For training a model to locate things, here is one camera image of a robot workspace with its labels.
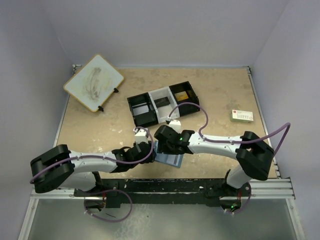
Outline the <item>blue leather card holder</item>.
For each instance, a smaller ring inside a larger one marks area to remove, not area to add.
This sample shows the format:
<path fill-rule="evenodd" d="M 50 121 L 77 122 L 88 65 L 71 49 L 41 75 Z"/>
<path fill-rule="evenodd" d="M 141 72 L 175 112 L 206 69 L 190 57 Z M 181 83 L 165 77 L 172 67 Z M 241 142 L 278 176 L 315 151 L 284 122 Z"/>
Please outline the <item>blue leather card holder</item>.
<path fill-rule="evenodd" d="M 158 152 L 158 141 L 156 140 L 154 142 L 154 147 L 153 147 L 156 156 L 155 156 L 155 161 L 158 163 L 162 163 L 165 165 L 169 165 L 172 167 L 180 168 L 183 162 L 183 154 L 179 155 L 174 155 L 174 154 L 165 154 L 165 153 L 160 153 Z"/>

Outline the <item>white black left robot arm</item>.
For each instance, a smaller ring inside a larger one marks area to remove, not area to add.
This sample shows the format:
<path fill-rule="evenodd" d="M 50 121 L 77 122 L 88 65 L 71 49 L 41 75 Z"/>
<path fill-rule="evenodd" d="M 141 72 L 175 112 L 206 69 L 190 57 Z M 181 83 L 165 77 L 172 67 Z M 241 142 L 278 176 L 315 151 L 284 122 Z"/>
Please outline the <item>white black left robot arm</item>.
<path fill-rule="evenodd" d="M 38 194 L 58 188 L 89 192 L 103 186 L 100 172 L 124 173 L 139 164 L 154 162 L 155 157 L 152 140 L 97 154 L 71 151 L 60 144 L 30 162 L 30 183 Z"/>

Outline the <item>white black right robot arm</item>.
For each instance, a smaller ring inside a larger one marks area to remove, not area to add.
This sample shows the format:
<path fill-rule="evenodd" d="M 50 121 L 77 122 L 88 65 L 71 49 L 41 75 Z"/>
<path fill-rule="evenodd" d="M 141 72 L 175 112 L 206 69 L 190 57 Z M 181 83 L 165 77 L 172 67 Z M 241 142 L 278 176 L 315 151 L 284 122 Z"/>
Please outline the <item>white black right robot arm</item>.
<path fill-rule="evenodd" d="M 213 154 L 234 159 L 238 166 L 227 172 L 224 184 L 240 189 L 250 180 L 265 181 L 269 177 L 274 150 L 258 136 L 245 131 L 241 136 L 217 136 L 214 142 L 209 136 L 201 136 L 193 130 L 177 132 L 168 125 L 162 125 L 155 132 L 157 152 L 168 155 Z"/>

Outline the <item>white card in tray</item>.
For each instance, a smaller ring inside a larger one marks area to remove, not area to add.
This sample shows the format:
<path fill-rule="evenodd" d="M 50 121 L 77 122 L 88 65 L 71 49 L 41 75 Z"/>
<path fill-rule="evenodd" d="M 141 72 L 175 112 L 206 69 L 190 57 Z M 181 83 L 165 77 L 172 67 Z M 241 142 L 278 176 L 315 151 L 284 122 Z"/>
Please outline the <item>white card in tray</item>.
<path fill-rule="evenodd" d="M 142 105 L 142 106 L 138 106 L 138 107 L 133 108 L 133 114 L 135 116 L 138 116 L 138 115 L 141 115 L 144 113 L 148 113 L 148 112 L 149 112 L 149 108 L 147 105 Z"/>

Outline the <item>black card in tray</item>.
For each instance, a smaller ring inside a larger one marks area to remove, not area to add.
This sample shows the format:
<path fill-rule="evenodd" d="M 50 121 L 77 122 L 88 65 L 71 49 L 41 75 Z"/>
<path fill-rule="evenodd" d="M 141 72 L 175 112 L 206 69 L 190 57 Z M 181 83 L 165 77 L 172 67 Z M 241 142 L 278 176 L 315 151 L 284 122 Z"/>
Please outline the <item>black card in tray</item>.
<path fill-rule="evenodd" d="M 169 98 L 166 96 L 166 97 L 162 97 L 162 98 L 158 98 L 158 99 L 155 99 L 154 100 L 154 103 L 155 103 L 155 106 L 157 108 L 161 108 L 161 107 L 164 107 L 164 106 L 168 106 L 170 105 L 170 100 Z"/>

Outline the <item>gold card in tray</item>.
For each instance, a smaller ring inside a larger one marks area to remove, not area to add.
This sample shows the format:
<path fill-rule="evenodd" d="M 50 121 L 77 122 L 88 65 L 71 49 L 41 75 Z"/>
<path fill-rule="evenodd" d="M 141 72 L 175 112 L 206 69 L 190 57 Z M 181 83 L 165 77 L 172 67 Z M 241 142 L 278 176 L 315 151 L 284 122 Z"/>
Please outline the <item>gold card in tray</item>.
<path fill-rule="evenodd" d="M 184 101 L 184 100 L 187 100 L 189 98 L 188 94 L 186 91 L 181 91 L 181 92 L 177 92 L 174 94 L 176 100 L 178 102 L 181 102 L 181 101 Z"/>

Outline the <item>small white card box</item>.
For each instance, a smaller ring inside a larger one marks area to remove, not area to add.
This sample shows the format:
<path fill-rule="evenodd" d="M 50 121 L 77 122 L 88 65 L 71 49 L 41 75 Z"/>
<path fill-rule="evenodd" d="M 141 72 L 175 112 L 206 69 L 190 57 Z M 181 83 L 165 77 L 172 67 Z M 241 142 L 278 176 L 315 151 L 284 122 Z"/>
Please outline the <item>small white card box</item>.
<path fill-rule="evenodd" d="M 230 121 L 237 123 L 252 123 L 254 121 L 253 112 L 232 109 L 230 111 Z"/>

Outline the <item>black and white tray organizer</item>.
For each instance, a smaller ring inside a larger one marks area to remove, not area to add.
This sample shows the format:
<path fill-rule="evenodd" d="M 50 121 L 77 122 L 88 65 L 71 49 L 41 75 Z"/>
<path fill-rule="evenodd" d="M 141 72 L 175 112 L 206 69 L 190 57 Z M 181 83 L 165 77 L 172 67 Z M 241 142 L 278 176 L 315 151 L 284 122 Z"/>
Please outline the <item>black and white tray organizer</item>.
<path fill-rule="evenodd" d="M 137 127 L 150 127 L 164 123 L 167 117 L 178 119 L 196 113 L 200 108 L 199 98 L 190 82 L 185 81 L 127 98 L 133 122 Z"/>

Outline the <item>black whiteboard stand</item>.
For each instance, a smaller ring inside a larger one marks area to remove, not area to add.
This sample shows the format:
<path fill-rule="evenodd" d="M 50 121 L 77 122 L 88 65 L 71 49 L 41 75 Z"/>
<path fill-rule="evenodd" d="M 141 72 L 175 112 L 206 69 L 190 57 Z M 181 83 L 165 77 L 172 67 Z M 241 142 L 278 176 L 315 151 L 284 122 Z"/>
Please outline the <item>black whiteboard stand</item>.
<path fill-rule="evenodd" d="M 119 90 L 115 87 L 114 89 L 113 89 L 113 92 L 110 94 L 110 96 L 102 103 L 102 105 L 99 105 L 98 106 L 98 111 L 99 112 L 104 112 L 105 111 L 105 108 L 104 108 L 104 106 L 110 101 L 110 99 L 112 98 L 112 96 L 114 95 L 114 94 L 117 94 L 119 92 Z"/>

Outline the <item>yellow-framed whiteboard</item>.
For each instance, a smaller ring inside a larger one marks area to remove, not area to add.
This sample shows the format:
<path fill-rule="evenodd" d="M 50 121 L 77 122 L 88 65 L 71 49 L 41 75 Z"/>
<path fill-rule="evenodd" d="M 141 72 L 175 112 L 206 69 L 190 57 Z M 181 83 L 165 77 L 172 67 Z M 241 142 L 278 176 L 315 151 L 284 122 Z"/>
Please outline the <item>yellow-framed whiteboard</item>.
<path fill-rule="evenodd" d="M 102 55 L 95 54 L 63 86 L 63 89 L 88 110 L 103 111 L 103 104 L 125 77 Z"/>

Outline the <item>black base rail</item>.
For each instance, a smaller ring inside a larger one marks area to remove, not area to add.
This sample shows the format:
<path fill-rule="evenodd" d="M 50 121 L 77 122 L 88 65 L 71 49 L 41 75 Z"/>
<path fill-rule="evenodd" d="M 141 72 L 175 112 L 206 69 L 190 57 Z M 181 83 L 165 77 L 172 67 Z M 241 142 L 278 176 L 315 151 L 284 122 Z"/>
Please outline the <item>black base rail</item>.
<path fill-rule="evenodd" d="M 153 205 L 205 205 L 208 207 L 229 207 L 239 209 L 241 198 L 250 197 L 249 183 L 235 189 L 225 185 L 222 178 L 200 179 L 103 179 L 102 187 L 89 192 L 79 189 L 76 197 L 90 200 L 85 205 L 97 208 L 94 197 L 103 197 L 106 208 L 119 208 L 122 204 Z"/>

